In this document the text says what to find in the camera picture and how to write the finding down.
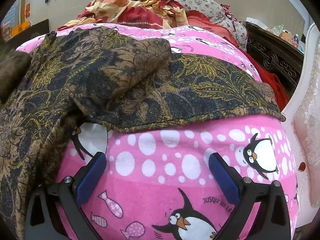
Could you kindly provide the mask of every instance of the white ornate chair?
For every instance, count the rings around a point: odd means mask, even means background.
[[[310,223],[320,206],[320,32],[311,25],[301,77],[283,110],[282,123],[298,170],[298,218],[296,227]]]

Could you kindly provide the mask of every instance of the cartoon penguin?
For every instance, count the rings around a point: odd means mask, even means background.
[[[243,63],[241,64],[241,67],[243,67],[243,68],[245,69],[245,71],[246,71],[250,76],[253,77],[251,71],[250,71]]]
[[[257,75],[259,75],[259,73],[258,73],[257,69],[254,67],[254,65],[250,65],[250,67],[255,71],[255,73],[256,73]]]
[[[175,52],[175,53],[181,53],[182,49],[176,48],[176,47],[171,47],[171,51]]]
[[[232,47],[230,44],[228,44],[227,42],[221,42],[224,45],[227,45],[230,49],[235,50],[234,47]]]
[[[97,152],[105,153],[107,151],[108,132],[105,127],[99,124],[81,120],[72,131],[71,140],[81,159],[87,162]]]
[[[187,195],[180,189],[184,206],[176,209],[169,217],[169,223],[164,226],[152,227],[163,233],[171,233],[176,240],[213,239],[217,235],[214,225],[203,214],[192,208]]]
[[[256,140],[257,135],[258,133],[252,136],[250,143],[244,148],[243,157],[262,177],[268,179],[263,172],[279,173],[272,139],[269,136],[269,138]]]
[[[75,148],[76,148],[79,156],[80,156],[81,159],[83,159],[83,160],[84,160],[84,156],[83,156],[83,154],[82,154],[81,151],[85,152],[85,153],[86,153],[87,155],[89,155],[90,157],[93,157],[93,155],[90,154],[90,153],[82,146],[82,144],[80,143],[80,140],[79,140],[79,134],[81,133],[81,128],[80,128],[80,126],[81,126],[84,122],[85,122],[85,121],[80,121],[80,122],[78,123],[77,128],[74,129],[74,130],[72,131],[72,134],[71,134],[71,140],[73,141],[73,144],[74,144],[74,146],[75,146]]]
[[[297,204],[299,205],[299,194],[298,194],[298,180],[297,180],[297,185],[296,185],[296,195],[294,198],[297,201]]]
[[[198,32],[202,32],[202,33],[205,33],[205,30],[200,28],[200,27],[196,27],[196,26],[188,26],[187,28],[189,29],[193,29],[195,31],[198,31]]]
[[[204,39],[201,39],[201,38],[196,38],[197,41],[201,42],[201,43],[204,43],[205,45],[208,45],[210,47],[215,47],[217,48],[216,45],[214,45],[213,43],[211,43],[210,41],[205,41]]]

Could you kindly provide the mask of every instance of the white polka dot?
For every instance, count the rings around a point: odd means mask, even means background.
[[[204,180],[204,179],[199,179],[199,183],[200,183],[201,185],[204,185],[204,184],[205,184],[205,180]]]
[[[234,168],[236,169],[236,171],[238,171],[238,173],[240,174],[240,168],[238,166],[234,166]]]
[[[278,135],[279,140],[282,140],[282,134],[279,130],[277,131],[277,135]]]
[[[209,132],[203,131],[200,133],[201,139],[205,143],[211,143],[212,142],[212,135]]]
[[[222,157],[222,159],[226,162],[226,164],[228,164],[230,166],[230,160],[229,160],[229,157],[227,155],[224,155]]]
[[[283,175],[287,175],[288,165],[287,165],[287,158],[286,157],[283,157],[281,167],[282,167]]]
[[[233,129],[229,132],[229,136],[237,141],[237,142],[243,142],[245,140],[245,134],[241,130]]]
[[[77,152],[76,149],[71,149],[71,150],[70,150],[70,155],[71,155],[71,156],[75,156],[75,155],[77,155],[77,153],[78,153],[78,152]]]
[[[287,145],[288,145],[288,148],[289,148],[289,150],[291,151],[291,145],[290,145],[290,142],[289,142],[288,138],[286,138],[286,139],[287,139]]]
[[[253,170],[253,168],[248,167],[248,168],[247,168],[247,174],[248,174],[248,177],[249,177],[249,178],[253,179],[253,177],[254,177],[254,170]]]
[[[167,147],[174,148],[178,145],[180,134],[176,130],[161,130],[160,136]]]
[[[244,130],[245,130],[246,133],[250,133],[250,128],[249,128],[249,126],[246,126],[246,127],[244,128]]]
[[[116,159],[116,171],[122,176],[128,176],[134,169],[134,158],[129,152],[119,153]]]
[[[165,181],[164,176],[159,176],[159,177],[158,177],[158,182],[159,182],[160,184],[164,184],[164,181]]]
[[[226,137],[223,134],[218,134],[217,139],[221,142],[224,142],[226,140]]]
[[[182,171],[188,179],[197,179],[201,173],[198,159],[192,154],[187,154],[182,159]]]
[[[173,176],[176,173],[176,167],[174,166],[173,163],[167,163],[164,166],[164,172],[169,176]]]
[[[251,133],[252,135],[255,135],[256,133],[258,134],[256,138],[260,138],[261,137],[261,133],[257,128],[252,128],[251,129]]]
[[[243,157],[243,150],[244,150],[243,146],[240,146],[236,149],[236,160],[242,167],[245,167],[248,165],[248,163]]]
[[[290,152],[288,150],[288,147],[287,147],[286,143],[284,143],[283,148],[284,148],[284,152],[290,157]]]
[[[156,140],[151,133],[143,133],[140,135],[138,145],[144,155],[151,155],[156,150]]]
[[[272,173],[267,173],[267,177],[269,181],[272,181],[273,179],[273,174]]]
[[[194,136],[195,136],[195,134],[193,133],[193,131],[190,131],[190,130],[184,131],[184,134],[185,134],[188,138],[190,138],[190,139],[194,138]]]
[[[179,176],[179,181],[181,182],[181,183],[183,183],[183,182],[185,182],[185,178],[183,177],[183,176]]]
[[[135,143],[136,143],[136,136],[134,134],[130,134],[128,136],[128,144],[133,146],[135,145]]]
[[[205,150],[204,155],[203,155],[203,160],[205,165],[209,168],[209,157],[212,153],[215,153],[216,151],[214,149],[208,148]]]
[[[262,176],[261,176],[261,175],[258,175],[258,176],[257,176],[257,180],[258,180],[260,183],[262,183],[262,182],[263,182]]]
[[[142,173],[143,175],[147,177],[151,177],[153,174],[155,174],[156,171],[156,165],[152,160],[146,160],[142,164]]]

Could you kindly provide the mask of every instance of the red fabric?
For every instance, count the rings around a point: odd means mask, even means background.
[[[91,6],[91,2],[89,2],[86,7],[90,7],[90,6]],[[87,17],[86,15],[88,13],[91,13],[91,12],[88,12],[87,9],[84,8],[84,11],[82,12],[82,14],[79,14],[77,18]]]
[[[288,104],[289,97],[285,93],[284,88],[281,85],[279,78],[275,74],[269,73],[266,70],[264,70],[248,53],[244,52],[242,49],[240,49],[240,50],[248,58],[248,60],[251,61],[253,66],[256,68],[262,82],[267,83],[271,86],[271,88],[275,94],[275,98],[276,98],[276,102],[278,104],[278,107],[279,107],[280,111],[282,111],[284,109],[284,107]]]
[[[160,2],[158,2],[158,6],[161,9],[165,5],[169,5],[171,7],[179,7],[180,9],[183,9],[183,6],[179,2],[177,2],[175,0],[160,0]]]
[[[215,33],[225,40],[229,41],[236,48],[239,48],[238,42],[235,40],[235,38],[227,28],[218,24],[213,24],[203,13],[196,10],[190,10],[186,12],[186,15],[190,25]]]
[[[128,17],[146,17],[149,19],[150,28],[160,30],[162,29],[163,20],[154,12],[143,7],[129,7],[118,18],[118,24],[126,25]]]

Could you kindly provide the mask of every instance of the red blanket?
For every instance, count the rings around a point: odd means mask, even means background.
[[[251,61],[253,66],[257,69],[262,82],[265,82],[271,86],[275,94],[278,107],[280,111],[282,111],[284,107],[287,105],[287,103],[289,102],[289,97],[285,93],[279,78],[275,74],[269,73],[266,70],[264,70],[248,53],[244,52],[242,49],[240,50],[248,58],[248,60]]]

